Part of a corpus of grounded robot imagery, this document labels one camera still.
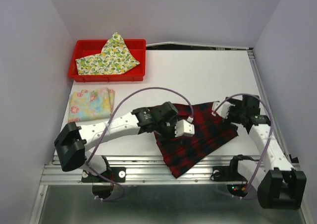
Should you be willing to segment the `red navy plaid skirt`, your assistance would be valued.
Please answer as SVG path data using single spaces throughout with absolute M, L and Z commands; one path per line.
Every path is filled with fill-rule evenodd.
M 237 127 L 226 124 L 220 116 L 213 116 L 213 102 L 193 105 L 195 134 L 164 141 L 155 133 L 163 161 L 174 178 L 179 178 L 204 157 L 238 136 Z

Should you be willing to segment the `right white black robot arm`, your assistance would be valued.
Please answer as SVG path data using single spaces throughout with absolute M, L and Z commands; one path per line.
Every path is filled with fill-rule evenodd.
M 283 153 L 273 134 L 273 117 L 265 103 L 256 95 L 242 93 L 241 96 L 238 100 L 232 95 L 213 107 L 213 112 L 224 122 L 242 125 L 261 155 L 258 161 L 243 155 L 232 158 L 229 176 L 247 181 L 244 189 L 230 189 L 232 198 L 248 200 L 248 193 L 254 188 L 256 199 L 264 209 L 299 209 L 306 175 L 296 170 Z

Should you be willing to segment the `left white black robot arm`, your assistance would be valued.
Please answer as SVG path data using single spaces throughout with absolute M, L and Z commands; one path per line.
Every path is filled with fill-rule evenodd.
M 165 102 L 151 109 L 134 109 L 111 121 L 81 126 L 69 122 L 54 142 L 61 169 L 63 172 L 82 169 L 98 181 L 106 181 L 111 168 L 105 156 L 96 155 L 95 148 L 99 144 L 152 132 L 167 139 L 174 138 L 177 117 L 177 108 L 171 102 Z

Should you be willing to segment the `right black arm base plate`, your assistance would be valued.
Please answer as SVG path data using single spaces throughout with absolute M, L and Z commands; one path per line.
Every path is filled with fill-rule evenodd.
M 230 166 L 213 166 L 212 170 L 213 180 L 217 182 L 246 181 L 245 177 L 232 170 Z

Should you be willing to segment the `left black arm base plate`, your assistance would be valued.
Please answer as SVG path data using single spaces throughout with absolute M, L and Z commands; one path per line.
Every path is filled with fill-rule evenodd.
M 101 175 L 114 182 L 124 183 L 126 180 L 126 167 L 112 167 L 110 170 L 101 173 Z M 92 174 L 88 171 L 82 172 L 81 181 L 83 183 L 107 182 L 98 175 Z

